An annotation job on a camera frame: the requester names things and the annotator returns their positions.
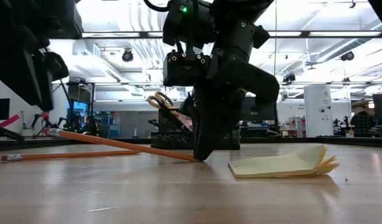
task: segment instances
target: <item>white machine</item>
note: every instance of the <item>white machine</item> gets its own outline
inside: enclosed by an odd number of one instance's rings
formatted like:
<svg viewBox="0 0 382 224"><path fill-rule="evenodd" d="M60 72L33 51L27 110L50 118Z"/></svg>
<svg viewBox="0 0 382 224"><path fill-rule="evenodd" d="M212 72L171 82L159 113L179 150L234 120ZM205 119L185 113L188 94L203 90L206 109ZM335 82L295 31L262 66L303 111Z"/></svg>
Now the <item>white machine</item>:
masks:
<svg viewBox="0 0 382 224"><path fill-rule="evenodd" d="M304 87L306 136L333 136L330 85Z"/></svg>

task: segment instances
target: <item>black cable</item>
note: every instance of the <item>black cable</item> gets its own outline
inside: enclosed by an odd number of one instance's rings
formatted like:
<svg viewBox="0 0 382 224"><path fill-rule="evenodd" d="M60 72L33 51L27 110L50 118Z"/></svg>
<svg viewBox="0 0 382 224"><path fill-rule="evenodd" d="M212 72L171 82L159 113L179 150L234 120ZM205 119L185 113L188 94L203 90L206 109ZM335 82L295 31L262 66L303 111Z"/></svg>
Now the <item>black cable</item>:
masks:
<svg viewBox="0 0 382 224"><path fill-rule="evenodd" d="M167 12L170 10L170 6L172 5L172 2L169 1L167 2L167 6L166 7L159 7L159 6L155 6L153 5L153 3L151 3L149 0L144 0L144 3L146 3L146 5L152 9L152 10L155 10L157 12Z"/></svg>
<svg viewBox="0 0 382 224"><path fill-rule="evenodd" d="M75 122L75 126L77 127L77 131L80 131L80 125L79 125L77 117L75 116L75 111L73 110L73 105L72 105L71 99L69 98L67 89L65 88L64 83L62 82L62 80L60 80L60 82L61 82L61 86L64 89L65 96L67 97L67 100L68 100L68 103L69 103L69 108L70 108L70 111L71 111L71 114L72 114L73 122Z"/></svg>

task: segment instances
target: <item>person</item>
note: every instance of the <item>person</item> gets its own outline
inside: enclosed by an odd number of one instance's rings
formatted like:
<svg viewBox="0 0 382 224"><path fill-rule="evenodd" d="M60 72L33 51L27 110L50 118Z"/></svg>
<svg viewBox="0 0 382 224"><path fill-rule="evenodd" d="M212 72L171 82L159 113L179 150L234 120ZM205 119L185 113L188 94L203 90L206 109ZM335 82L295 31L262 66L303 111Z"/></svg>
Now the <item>person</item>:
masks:
<svg viewBox="0 0 382 224"><path fill-rule="evenodd" d="M354 137L370 138L370 129L375 126L375 120L372 115L366 112L366 107L358 108L351 124L354 125Z"/></svg>

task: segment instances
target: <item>wooden table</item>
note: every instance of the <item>wooden table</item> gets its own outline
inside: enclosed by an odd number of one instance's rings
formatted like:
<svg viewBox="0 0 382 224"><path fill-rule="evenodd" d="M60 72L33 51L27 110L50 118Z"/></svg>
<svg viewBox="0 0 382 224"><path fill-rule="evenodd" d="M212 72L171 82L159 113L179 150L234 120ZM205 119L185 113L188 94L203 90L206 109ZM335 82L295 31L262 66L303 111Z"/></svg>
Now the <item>wooden table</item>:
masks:
<svg viewBox="0 0 382 224"><path fill-rule="evenodd" d="M310 179L235 179L227 166L311 146L245 144L240 151L215 151L205 163L148 154L0 163L0 224L382 223L380 148L329 145L340 167ZM102 150L113 148L0 155Z"/></svg>

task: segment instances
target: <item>security camera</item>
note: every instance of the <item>security camera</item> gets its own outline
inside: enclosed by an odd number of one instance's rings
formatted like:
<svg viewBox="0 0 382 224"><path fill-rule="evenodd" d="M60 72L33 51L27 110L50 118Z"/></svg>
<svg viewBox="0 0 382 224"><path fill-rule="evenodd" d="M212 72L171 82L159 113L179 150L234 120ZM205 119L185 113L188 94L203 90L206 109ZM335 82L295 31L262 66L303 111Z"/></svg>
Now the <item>security camera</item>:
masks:
<svg viewBox="0 0 382 224"><path fill-rule="evenodd" d="M131 52L131 49L124 50L124 53L122 55L122 60L124 62L131 62L131 61L133 61L133 53Z"/></svg>
<svg viewBox="0 0 382 224"><path fill-rule="evenodd" d="M347 52L346 54L342 55L340 57L340 59L342 61L346 61L346 60L353 60L354 59L354 53L353 52Z"/></svg>

